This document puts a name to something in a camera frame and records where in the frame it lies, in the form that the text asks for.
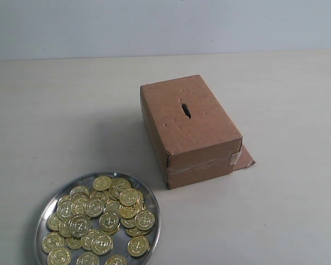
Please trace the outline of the brown cardboard slotted box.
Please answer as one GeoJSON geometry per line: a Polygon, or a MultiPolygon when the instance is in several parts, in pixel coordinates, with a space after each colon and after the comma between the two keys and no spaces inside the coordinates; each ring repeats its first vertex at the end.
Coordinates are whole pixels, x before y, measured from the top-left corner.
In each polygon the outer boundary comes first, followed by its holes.
{"type": "Polygon", "coordinates": [[[200,75],[144,84],[140,103],[168,189],[255,164],[241,132],[200,75]]]}

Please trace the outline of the round steel plate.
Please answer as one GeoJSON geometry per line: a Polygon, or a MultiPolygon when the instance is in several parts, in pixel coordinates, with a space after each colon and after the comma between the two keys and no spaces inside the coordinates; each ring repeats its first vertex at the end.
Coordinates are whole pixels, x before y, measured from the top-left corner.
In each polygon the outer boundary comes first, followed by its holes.
{"type": "MultiPolygon", "coordinates": [[[[45,253],[41,248],[41,241],[49,233],[47,227],[48,217],[56,210],[58,200],[67,195],[70,190],[79,185],[84,185],[87,187],[92,187],[92,183],[97,175],[102,174],[102,172],[93,172],[80,176],[66,185],[62,186],[56,194],[46,203],[45,207],[42,208],[40,216],[38,218],[38,224],[36,226],[36,231],[34,233],[32,252],[34,254],[34,264],[46,264],[48,254],[45,253]]],[[[121,228],[116,234],[113,235],[114,248],[104,256],[100,257],[100,264],[104,264],[106,260],[115,254],[120,254],[126,257],[128,264],[146,264],[150,259],[156,245],[158,243],[160,231],[161,231],[161,221],[160,221],[160,210],[156,197],[154,196],[151,189],[143,183],[140,179],[131,176],[126,173],[121,172],[105,172],[106,175],[111,178],[126,178],[132,185],[132,187],[140,190],[143,193],[145,199],[145,206],[148,210],[154,213],[156,216],[156,222],[152,230],[146,235],[150,242],[150,249],[141,257],[134,258],[131,257],[127,252],[127,243],[130,241],[131,237],[127,235],[124,228],[121,228]]]]}

